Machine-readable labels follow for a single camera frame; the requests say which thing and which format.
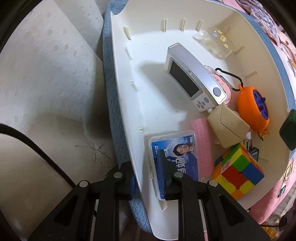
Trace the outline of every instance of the gray button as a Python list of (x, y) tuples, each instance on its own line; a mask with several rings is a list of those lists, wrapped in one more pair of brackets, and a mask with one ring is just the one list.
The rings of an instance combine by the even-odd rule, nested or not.
[(221, 90), (218, 87), (215, 87), (213, 89), (213, 92), (214, 92), (214, 95), (216, 95), (216, 96), (220, 96), (221, 95)]

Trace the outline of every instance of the pink textured strip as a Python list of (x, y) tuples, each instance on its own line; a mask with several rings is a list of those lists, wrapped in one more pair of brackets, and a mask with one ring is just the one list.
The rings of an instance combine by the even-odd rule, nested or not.
[(192, 130), (197, 139), (197, 167), (198, 176), (207, 177), (213, 173), (213, 157), (210, 142), (210, 134), (206, 118), (200, 118), (191, 122)]

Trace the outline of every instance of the colorful puzzle cube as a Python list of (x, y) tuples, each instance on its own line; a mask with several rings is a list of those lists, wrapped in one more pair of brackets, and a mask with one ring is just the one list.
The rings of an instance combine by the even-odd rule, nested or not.
[(227, 149), (216, 162), (212, 180), (216, 180), (234, 199), (240, 199), (264, 177), (264, 173), (246, 147), (240, 143)]

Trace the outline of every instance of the white tray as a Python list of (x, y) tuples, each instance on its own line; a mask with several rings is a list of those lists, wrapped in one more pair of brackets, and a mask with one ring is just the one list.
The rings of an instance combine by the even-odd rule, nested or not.
[[(167, 19), (166, 32), (164, 18)], [(184, 32), (180, 30), (183, 18), (186, 18)], [(194, 40), (192, 36), (197, 33), (201, 19), (204, 20), (202, 31), (215, 25), (227, 31), (237, 54), (219, 60)], [(111, 13), (111, 20), (121, 114), (134, 173), (153, 234), (163, 240), (177, 239), (178, 209), (177, 201), (162, 203), (155, 195), (148, 140), (155, 135), (191, 129), (192, 120), (207, 116), (207, 112), (197, 111), (164, 71), (167, 48), (176, 42), (202, 64), (240, 76), (245, 86), (256, 87), (266, 97), (271, 134), (265, 136), (263, 142), (255, 135), (253, 138), (254, 146), (260, 149), (259, 164), (265, 177), (239, 200), (245, 209), (255, 204), (283, 175), (290, 155), (279, 136), (280, 126), (289, 112), (284, 85), (256, 30), (236, 10), (204, 0), (129, 0), (120, 14)], [(236, 79), (225, 77), (237, 86)], [(213, 144), (212, 152), (215, 159), (222, 154), (223, 148)]]

